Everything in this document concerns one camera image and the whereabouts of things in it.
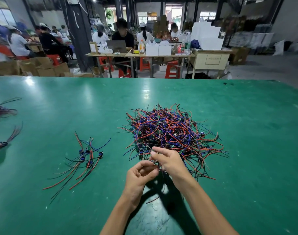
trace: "plastic stool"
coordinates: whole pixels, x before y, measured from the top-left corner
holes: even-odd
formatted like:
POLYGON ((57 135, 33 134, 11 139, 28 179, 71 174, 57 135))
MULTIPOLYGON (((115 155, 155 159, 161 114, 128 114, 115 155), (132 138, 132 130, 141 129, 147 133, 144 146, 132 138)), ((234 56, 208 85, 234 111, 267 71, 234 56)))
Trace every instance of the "plastic stool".
POLYGON ((6 55, 8 57, 14 57, 14 54, 6 45, 0 45, 0 53, 6 55))
POLYGON ((143 63, 143 59, 144 59, 144 57, 140 57, 139 71, 141 71, 141 72, 146 69, 150 70, 149 63, 143 63))
POLYGON ((119 78, 120 77, 129 77, 129 78, 131 78, 131 69, 127 68, 127 71, 128 71, 128 74, 126 76, 124 76, 123 71, 119 68, 119 78))
POLYGON ((173 61, 167 63, 167 70, 165 72, 165 77, 166 79, 177 79, 180 77, 180 67, 175 67, 176 68, 176 73, 170 72, 171 67, 174 67, 175 65, 178 64, 178 61, 173 61))
POLYGON ((16 58, 17 58, 18 60, 26 60, 26 59, 29 59, 29 57, 27 57, 27 56, 16 56, 16 58))
POLYGON ((53 66, 58 66, 60 65, 59 61, 57 60, 57 58, 60 58, 59 55, 47 55, 48 58, 52 59, 53 61, 53 66))
MULTIPOLYGON (((103 60, 105 60, 105 62, 107 62, 107 57, 99 57, 100 64, 104 64, 103 60)), ((110 65, 110 67, 111 67, 111 72, 114 72, 114 67, 112 64, 110 65)), ((108 66, 103 66, 103 68, 106 70, 109 69, 108 66)))

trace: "black shirt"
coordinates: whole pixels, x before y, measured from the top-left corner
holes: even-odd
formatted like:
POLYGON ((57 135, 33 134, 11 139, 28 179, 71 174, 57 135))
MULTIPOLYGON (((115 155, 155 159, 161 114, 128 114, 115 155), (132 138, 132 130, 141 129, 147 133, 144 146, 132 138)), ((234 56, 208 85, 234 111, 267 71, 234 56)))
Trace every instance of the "black shirt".
POLYGON ((125 37, 122 37, 117 31, 112 35, 112 40, 125 40, 126 47, 134 47, 134 36, 127 32, 125 37))
POLYGON ((59 41, 57 41, 57 39, 53 35, 51 35, 47 32, 41 33, 39 35, 39 40, 40 40, 40 43, 44 50, 51 49, 52 41, 57 43, 58 45, 61 45, 61 43, 59 41))

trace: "man in black shirt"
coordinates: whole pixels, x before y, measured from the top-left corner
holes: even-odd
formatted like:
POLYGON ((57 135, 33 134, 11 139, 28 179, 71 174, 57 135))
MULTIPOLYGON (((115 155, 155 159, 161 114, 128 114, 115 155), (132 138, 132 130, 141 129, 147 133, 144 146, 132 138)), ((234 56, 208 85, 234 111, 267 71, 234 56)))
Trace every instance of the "man in black shirt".
MULTIPOLYGON (((134 36, 127 31, 127 21, 124 19, 118 19, 116 22, 116 27, 118 29, 117 32, 115 32, 112 35, 112 40, 124 40, 126 44, 126 50, 130 51, 131 49, 134 49, 134 36)), ((122 62, 122 61, 127 61, 129 62, 129 58, 124 58, 124 57, 115 57, 114 62, 122 62)), ((116 66, 120 69, 123 70, 124 75, 127 75, 127 67, 118 65, 116 66)))
POLYGON ((68 63, 69 60, 65 55, 64 45, 57 41, 57 39, 48 32, 47 27, 41 26, 40 29, 41 34, 39 35, 39 40, 44 52, 47 55, 59 55, 64 63, 68 63))

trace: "black hair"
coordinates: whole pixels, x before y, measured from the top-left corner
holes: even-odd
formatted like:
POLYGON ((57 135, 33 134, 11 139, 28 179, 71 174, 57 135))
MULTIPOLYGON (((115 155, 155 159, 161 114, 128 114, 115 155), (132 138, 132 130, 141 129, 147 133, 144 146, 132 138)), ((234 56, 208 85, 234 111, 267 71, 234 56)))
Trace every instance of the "black hair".
POLYGON ((47 31, 48 27, 47 26, 41 26, 40 29, 47 31))
POLYGON ((14 34, 17 30, 16 29, 11 29, 9 31, 10 31, 10 34, 8 35, 8 41, 9 41, 9 43, 12 43, 12 41, 11 41, 12 34, 14 34))
POLYGON ((171 29, 176 28, 176 27, 177 27, 176 23, 171 24, 171 29))
POLYGON ((140 30, 142 30, 142 36, 145 40, 147 40, 147 34, 146 34, 146 26, 140 27, 140 30))
POLYGON ((122 19, 122 18, 117 19, 116 27, 118 29, 120 29, 120 28, 126 28, 127 29, 127 21, 122 19))
POLYGON ((103 36, 104 26, 103 25, 97 25, 97 30, 98 30, 98 37, 100 38, 101 36, 103 36))

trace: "person's right hand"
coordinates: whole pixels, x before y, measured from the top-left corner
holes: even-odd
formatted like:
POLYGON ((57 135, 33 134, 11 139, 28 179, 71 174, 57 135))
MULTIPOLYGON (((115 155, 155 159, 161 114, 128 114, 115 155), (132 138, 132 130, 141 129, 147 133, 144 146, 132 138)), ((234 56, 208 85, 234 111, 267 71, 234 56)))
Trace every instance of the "person's right hand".
POLYGON ((173 178, 174 185, 180 190, 181 183, 193 178, 185 167, 181 156, 174 150, 152 147, 149 160, 158 161, 162 170, 167 171, 173 178))

